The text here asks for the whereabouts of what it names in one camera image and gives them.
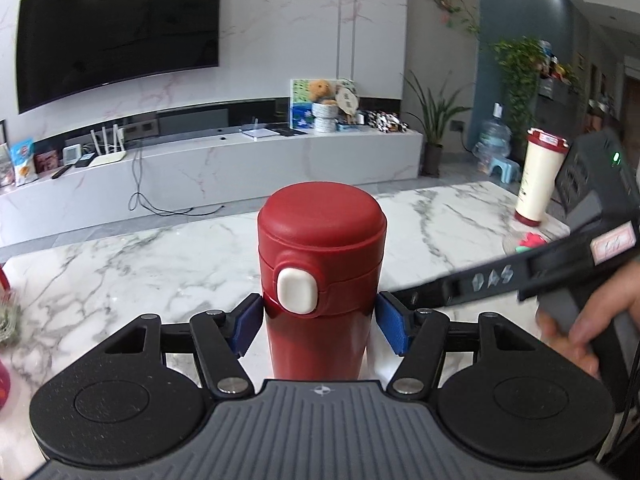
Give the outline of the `person right hand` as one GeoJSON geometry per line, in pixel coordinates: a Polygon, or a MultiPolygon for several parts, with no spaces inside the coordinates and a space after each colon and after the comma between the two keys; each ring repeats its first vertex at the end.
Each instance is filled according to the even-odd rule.
{"type": "Polygon", "coordinates": [[[536,322],[541,330],[541,339],[584,372],[598,377],[599,362],[588,351],[588,344],[608,327],[616,315],[623,312],[628,312],[639,325],[639,296],[640,266],[638,261],[631,261],[591,295],[567,333],[562,332],[550,315],[538,309],[536,322]]]}

